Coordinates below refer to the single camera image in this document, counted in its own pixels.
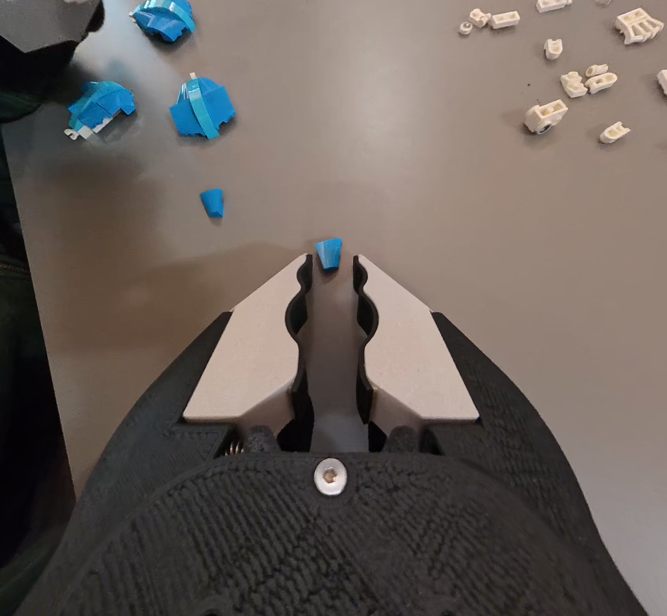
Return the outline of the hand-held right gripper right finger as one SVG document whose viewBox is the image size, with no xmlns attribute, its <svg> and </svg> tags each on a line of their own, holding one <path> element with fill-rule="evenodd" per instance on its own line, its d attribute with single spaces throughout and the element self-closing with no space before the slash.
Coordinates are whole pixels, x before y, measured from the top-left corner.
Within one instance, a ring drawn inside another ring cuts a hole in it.
<svg viewBox="0 0 667 616">
<path fill-rule="evenodd" d="M 369 452 L 380 452 L 396 428 L 420 437 L 432 426 L 477 423 L 478 408 L 429 306 L 361 254 L 353 259 L 353 288 L 363 332 L 355 400 Z"/>
</svg>

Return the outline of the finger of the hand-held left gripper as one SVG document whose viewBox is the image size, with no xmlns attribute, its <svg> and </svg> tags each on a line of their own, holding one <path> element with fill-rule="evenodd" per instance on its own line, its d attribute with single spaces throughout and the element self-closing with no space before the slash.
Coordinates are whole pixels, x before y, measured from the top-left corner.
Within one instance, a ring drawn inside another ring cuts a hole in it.
<svg viewBox="0 0 667 616">
<path fill-rule="evenodd" d="M 1 0 L 1 37 L 20 52 L 79 43 L 102 0 Z"/>
</svg>

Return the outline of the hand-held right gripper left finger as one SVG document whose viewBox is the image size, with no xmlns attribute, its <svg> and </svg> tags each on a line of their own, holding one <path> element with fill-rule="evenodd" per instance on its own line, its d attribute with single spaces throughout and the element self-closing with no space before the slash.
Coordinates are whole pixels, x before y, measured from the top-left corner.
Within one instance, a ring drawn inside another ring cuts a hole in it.
<svg viewBox="0 0 667 616">
<path fill-rule="evenodd" d="M 184 422 L 231 425 L 242 436 L 264 426 L 284 451 L 310 450 L 314 411 L 299 333 L 312 274 L 312 255 L 302 254 L 231 310 Z"/>
</svg>

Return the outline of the blue curved lego assembly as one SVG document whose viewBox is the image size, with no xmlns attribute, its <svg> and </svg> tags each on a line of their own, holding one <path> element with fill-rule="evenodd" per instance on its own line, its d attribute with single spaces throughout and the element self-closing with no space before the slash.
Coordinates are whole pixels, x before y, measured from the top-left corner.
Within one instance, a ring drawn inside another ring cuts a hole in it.
<svg viewBox="0 0 667 616">
<path fill-rule="evenodd" d="M 136 25 L 151 36 L 173 44 L 184 32 L 196 31 L 193 9 L 188 0 L 146 0 L 129 12 Z"/>
</svg>

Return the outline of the blue lego assembly white studs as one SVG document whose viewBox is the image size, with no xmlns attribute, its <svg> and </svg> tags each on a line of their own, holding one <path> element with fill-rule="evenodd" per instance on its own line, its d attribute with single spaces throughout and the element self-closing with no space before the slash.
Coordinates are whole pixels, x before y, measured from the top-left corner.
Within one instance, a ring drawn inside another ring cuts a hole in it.
<svg viewBox="0 0 667 616">
<path fill-rule="evenodd" d="M 82 95 L 68 106 L 69 126 L 63 133 L 71 140 L 88 139 L 104 129 L 119 113 L 127 116 L 136 111 L 133 93 L 116 82 L 87 82 Z"/>
</svg>

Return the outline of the blue lego dome light stripe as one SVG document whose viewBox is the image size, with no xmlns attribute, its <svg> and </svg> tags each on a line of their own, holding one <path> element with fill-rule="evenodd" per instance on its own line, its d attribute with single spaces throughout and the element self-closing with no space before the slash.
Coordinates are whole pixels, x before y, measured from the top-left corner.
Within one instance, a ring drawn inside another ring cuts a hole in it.
<svg viewBox="0 0 667 616">
<path fill-rule="evenodd" d="M 192 72 L 181 85 L 170 114 L 180 136 L 213 140 L 220 136 L 221 127 L 236 117 L 236 110 L 223 85 Z"/>
</svg>

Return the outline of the scattered white lego pieces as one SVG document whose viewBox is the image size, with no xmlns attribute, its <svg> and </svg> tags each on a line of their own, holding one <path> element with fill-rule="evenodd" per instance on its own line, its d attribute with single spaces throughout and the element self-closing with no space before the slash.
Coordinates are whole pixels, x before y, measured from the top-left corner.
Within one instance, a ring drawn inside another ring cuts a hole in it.
<svg viewBox="0 0 667 616">
<path fill-rule="evenodd" d="M 608 5 L 612 1 L 596 0 L 596 3 Z M 570 6 L 573 2 L 574 0 L 538 0 L 536 11 L 539 14 L 552 13 Z M 516 10 L 492 14 L 476 8 L 469 13 L 466 20 L 460 23 L 458 34 L 468 36 L 473 28 L 481 29 L 487 26 L 492 30 L 514 28 L 519 22 L 520 14 Z M 626 46 L 644 44 L 654 39 L 663 31 L 664 27 L 665 24 L 662 21 L 651 16 L 643 8 L 635 8 L 620 14 L 614 20 L 614 28 L 621 33 Z M 548 38 L 543 49 L 546 60 L 559 59 L 563 51 L 562 39 Z M 610 72 L 607 64 L 589 66 L 584 76 L 577 71 L 571 71 L 560 77 L 563 91 L 571 99 L 585 95 L 596 95 L 613 87 L 617 80 L 617 74 Z M 562 121 L 567 111 L 568 107 L 562 100 L 555 100 L 544 105 L 537 104 L 526 112 L 524 127 L 532 135 L 545 134 Z M 598 139 L 603 145 L 612 145 L 630 132 L 630 128 L 625 127 L 621 121 L 618 121 L 605 128 Z"/>
</svg>

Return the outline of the person's dark clothing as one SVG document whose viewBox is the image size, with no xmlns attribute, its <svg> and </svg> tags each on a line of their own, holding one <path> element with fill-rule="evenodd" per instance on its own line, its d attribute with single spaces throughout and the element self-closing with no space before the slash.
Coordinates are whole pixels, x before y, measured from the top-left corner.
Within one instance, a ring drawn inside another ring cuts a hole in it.
<svg viewBox="0 0 667 616">
<path fill-rule="evenodd" d="M 1 145 L 1 614 L 50 560 L 75 496 L 33 281 Z"/>
</svg>

